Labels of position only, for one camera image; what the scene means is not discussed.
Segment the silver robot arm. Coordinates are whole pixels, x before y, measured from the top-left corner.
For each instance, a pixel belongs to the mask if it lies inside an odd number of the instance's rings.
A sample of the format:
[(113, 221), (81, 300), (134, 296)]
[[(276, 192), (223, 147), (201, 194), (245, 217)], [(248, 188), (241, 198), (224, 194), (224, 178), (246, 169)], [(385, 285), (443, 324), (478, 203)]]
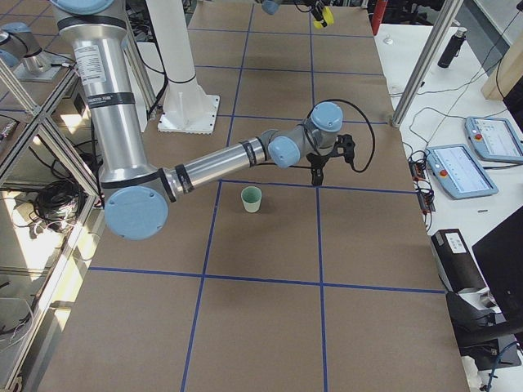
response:
[(168, 202), (227, 174), (268, 160), (286, 168), (308, 153), (333, 150), (343, 112), (324, 102), (290, 131), (265, 131), (171, 170), (155, 167), (145, 154), (123, 54), (124, 3), (54, 1), (52, 6), (61, 37), (74, 49), (104, 160), (105, 222), (118, 236), (155, 235), (167, 221)]
[(284, 4), (292, 3), (301, 13), (312, 13), (322, 18), (323, 9), (331, 4), (331, 1), (284, 1), (284, 0), (262, 0), (257, 1), (262, 10), (273, 16)]

